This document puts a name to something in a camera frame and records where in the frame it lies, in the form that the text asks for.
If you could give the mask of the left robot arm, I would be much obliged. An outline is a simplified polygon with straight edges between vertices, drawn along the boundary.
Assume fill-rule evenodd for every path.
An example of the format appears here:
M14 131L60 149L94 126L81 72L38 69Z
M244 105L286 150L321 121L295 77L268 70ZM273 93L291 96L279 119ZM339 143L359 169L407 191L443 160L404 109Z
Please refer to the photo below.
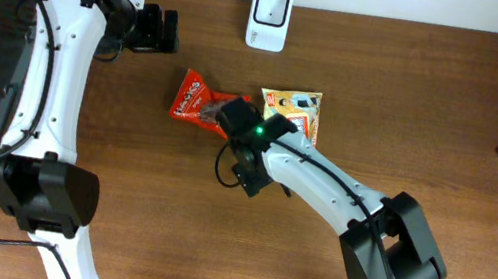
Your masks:
M94 60L174 53L178 14L152 0L36 0L36 28L10 123L0 134L0 208L39 250L47 279L100 279L89 226L95 173L78 167L77 128Z

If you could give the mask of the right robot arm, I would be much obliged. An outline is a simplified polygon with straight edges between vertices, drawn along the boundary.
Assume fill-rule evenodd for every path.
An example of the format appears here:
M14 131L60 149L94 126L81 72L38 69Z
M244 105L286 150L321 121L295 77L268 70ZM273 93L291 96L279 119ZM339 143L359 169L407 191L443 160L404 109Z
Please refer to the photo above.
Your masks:
M253 197L276 183L303 199L338 236L347 279L446 279L429 222L408 193L390 198L366 187L287 118L263 118L244 99L224 104L216 120L236 158L237 185Z

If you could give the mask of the orange snack bag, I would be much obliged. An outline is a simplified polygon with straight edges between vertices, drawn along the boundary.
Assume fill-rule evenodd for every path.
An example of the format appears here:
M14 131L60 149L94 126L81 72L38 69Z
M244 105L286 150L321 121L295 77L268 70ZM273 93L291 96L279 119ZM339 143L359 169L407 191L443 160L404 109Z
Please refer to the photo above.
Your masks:
M217 112L223 105L238 98L239 95L212 90L200 73L188 69L168 113L173 119L193 123L227 139L217 123Z

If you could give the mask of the pale yellow snack bag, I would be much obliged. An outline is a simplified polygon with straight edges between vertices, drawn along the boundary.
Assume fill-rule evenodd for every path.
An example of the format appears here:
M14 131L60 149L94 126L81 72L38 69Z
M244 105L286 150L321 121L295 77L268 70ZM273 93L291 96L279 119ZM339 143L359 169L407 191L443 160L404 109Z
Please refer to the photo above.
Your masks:
M303 132L313 146L316 146L320 106L323 93L308 91L283 91L261 89L263 101L263 117L271 118L281 114L293 122L299 132Z

